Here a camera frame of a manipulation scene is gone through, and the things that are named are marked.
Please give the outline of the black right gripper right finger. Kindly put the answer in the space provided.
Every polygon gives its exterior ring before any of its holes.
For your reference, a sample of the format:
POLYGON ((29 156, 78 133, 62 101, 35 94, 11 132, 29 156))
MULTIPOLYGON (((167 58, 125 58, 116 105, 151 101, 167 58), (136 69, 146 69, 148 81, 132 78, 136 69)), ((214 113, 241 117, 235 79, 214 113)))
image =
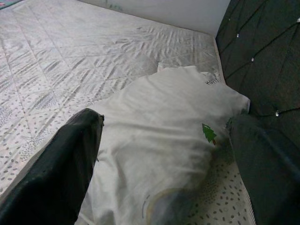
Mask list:
POLYGON ((227 123, 258 225, 300 223, 300 150, 281 131, 241 114, 227 123))

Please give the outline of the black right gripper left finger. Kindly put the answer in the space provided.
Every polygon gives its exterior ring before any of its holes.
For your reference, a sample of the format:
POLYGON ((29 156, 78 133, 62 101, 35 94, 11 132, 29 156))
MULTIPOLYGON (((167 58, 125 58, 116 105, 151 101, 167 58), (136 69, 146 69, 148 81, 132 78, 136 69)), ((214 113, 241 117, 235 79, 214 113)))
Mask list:
POLYGON ((72 225, 87 192, 104 116, 83 109, 19 172, 0 199, 3 225, 72 225))

